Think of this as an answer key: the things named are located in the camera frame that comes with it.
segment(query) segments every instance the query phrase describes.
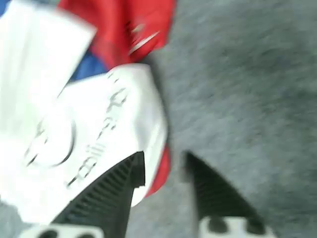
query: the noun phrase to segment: white fabric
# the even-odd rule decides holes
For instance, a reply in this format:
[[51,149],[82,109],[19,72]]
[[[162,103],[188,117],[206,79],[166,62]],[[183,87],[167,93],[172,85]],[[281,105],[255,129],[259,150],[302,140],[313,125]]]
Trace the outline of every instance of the white fabric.
[[0,18],[1,159],[24,153],[74,72],[95,29],[53,8],[12,0]]

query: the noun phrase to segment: gray carpet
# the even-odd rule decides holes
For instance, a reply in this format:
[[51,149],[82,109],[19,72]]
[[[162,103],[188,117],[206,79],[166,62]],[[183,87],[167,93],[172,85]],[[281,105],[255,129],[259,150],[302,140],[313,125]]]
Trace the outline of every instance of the gray carpet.
[[[132,209],[128,238],[194,237],[179,178],[185,149],[222,172],[281,238],[317,236],[316,12],[313,0],[178,1],[168,46],[148,59],[173,169]],[[11,214],[1,210],[1,237],[21,228]]]

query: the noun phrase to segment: blue fabric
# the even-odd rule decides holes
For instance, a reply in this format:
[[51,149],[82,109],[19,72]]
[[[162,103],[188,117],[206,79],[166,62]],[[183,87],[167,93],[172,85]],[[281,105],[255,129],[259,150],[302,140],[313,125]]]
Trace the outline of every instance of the blue fabric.
[[[0,17],[5,12],[6,4],[9,0],[0,0]],[[70,78],[70,82],[78,81],[93,75],[108,72],[107,67],[90,51],[87,51],[79,63],[77,69]]]
[[0,16],[2,16],[2,14],[5,11],[5,6],[7,4],[9,0],[0,0]]

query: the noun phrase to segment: floor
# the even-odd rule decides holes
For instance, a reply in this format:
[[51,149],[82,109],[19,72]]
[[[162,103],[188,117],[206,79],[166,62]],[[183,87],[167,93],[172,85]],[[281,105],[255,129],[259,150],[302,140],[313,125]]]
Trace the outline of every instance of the floor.
[[[317,234],[317,2],[180,0],[153,53],[172,173],[131,211],[127,237],[193,238],[181,153],[216,167],[281,238]],[[1,208],[0,231],[21,223]]]

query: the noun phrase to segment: red fabric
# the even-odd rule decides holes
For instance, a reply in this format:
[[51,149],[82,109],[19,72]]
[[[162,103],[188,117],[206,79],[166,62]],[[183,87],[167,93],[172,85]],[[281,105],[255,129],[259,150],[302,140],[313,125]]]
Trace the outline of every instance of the red fabric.
[[91,51],[107,68],[131,62],[125,30],[124,4],[120,0],[61,0],[58,7],[97,27]]
[[[166,44],[175,0],[60,0],[97,28],[91,50],[108,68],[141,60]],[[132,49],[157,33],[139,49]]]
[[170,155],[169,155],[168,147],[166,146],[163,152],[163,156],[160,161],[159,167],[158,167],[156,177],[146,197],[157,192],[165,184],[167,177],[169,175],[169,172],[170,172]]

